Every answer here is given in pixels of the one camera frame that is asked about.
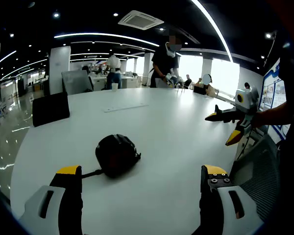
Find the window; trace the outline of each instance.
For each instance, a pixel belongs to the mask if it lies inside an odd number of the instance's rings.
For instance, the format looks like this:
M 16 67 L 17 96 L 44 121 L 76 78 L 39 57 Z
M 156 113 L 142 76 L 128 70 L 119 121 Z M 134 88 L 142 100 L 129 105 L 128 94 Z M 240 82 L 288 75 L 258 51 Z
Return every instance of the window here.
M 212 86 L 235 95 L 240 77 L 240 65 L 226 60 L 213 59 L 211 65 Z
M 145 63 L 145 57 L 139 57 L 139 58 L 137 58 L 136 73 L 139 76 L 143 76 L 143 73 L 144 73 L 144 63 Z
M 134 59 L 128 59 L 126 62 L 126 71 L 134 72 Z
M 186 80 L 186 75 L 190 76 L 193 82 L 197 82 L 201 77 L 202 56 L 182 55 L 180 58 L 178 73 L 182 79 Z

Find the face mask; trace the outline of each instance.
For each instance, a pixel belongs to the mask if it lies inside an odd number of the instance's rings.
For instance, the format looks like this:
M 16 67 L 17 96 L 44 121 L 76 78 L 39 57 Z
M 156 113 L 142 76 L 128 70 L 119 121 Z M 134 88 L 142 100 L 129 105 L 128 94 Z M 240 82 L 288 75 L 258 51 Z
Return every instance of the face mask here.
M 170 45 L 170 50 L 171 51 L 179 51 L 179 50 L 181 50 L 181 48 L 182 48 L 182 46 L 179 45 L 179 44 L 177 44 L 177 45 L 174 45 L 174 44 Z

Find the air conditioner vent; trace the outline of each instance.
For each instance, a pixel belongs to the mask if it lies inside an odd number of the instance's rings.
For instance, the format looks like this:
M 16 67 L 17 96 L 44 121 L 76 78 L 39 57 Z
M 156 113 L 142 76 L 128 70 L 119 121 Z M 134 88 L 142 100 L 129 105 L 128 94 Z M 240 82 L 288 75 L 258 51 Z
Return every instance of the air conditioner vent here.
M 124 16 L 118 24 L 146 30 L 162 23 L 164 23 L 164 21 L 143 12 L 131 11 L 126 16 Z

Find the desk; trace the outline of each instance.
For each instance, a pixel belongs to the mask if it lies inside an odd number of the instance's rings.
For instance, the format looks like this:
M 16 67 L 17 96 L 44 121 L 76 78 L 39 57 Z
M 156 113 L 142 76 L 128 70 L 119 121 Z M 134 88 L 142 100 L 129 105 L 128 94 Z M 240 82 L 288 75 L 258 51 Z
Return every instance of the desk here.
M 57 170 L 81 165 L 99 169 L 95 148 L 111 134 L 136 145 L 142 159 L 124 177 L 83 179 L 82 229 L 99 235 L 191 234 L 200 223 L 203 164 L 228 173 L 236 145 L 225 146 L 235 124 L 204 118 L 232 105 L 181 89 L 121 89 L 68 96 L 71 116 L 30 128 L 17 154 L 11 179 L 11 208 L 20 217 L 25 201 Z M 148 106 L 104 113 L 130 103 Z
M 90 76 L 93 85 L 94 85 L 94 91 L 100 91 L 104 88 L 106 76 Z M 122 88 L 136 88 L 137 86 L 137 78 L 134 77 L 128 77 L 128 76 L 121 76 L 122 79 Z

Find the cable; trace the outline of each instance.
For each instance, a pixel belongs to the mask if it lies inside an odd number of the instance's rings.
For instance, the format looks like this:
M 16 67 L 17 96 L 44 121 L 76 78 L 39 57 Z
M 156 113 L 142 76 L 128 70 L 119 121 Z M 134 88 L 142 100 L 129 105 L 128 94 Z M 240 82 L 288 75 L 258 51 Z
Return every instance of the cable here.
M 251 135 L 252 130 L 253 130 L 253 128 L 250 129 L 249 135 L 248 135 L 248 137 L 247 137 L 246 144 L 245 144 L 244 148 L 241 150 L 241 153 L 239 154 L 237 160 L 241 157 L 242 153 L 244 153 L 244 150 L 245 150 L 245 148 L 246 148 L 246 146 L 247 146 L 247 143 L 248 143 L 248 141 L 249 141 L 249 137 L 250 137 L 250 135 Z

